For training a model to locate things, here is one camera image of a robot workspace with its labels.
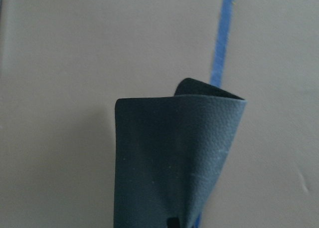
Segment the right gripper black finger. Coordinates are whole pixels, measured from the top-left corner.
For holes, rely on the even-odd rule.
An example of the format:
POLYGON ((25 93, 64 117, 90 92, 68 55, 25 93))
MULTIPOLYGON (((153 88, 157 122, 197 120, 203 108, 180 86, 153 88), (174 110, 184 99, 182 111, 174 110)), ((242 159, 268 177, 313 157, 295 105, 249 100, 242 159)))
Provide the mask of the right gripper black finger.
POLYGON ((166 220, 166 226, 167 228, 180 228, 179 218, 177 217, 168 218, 166 220))

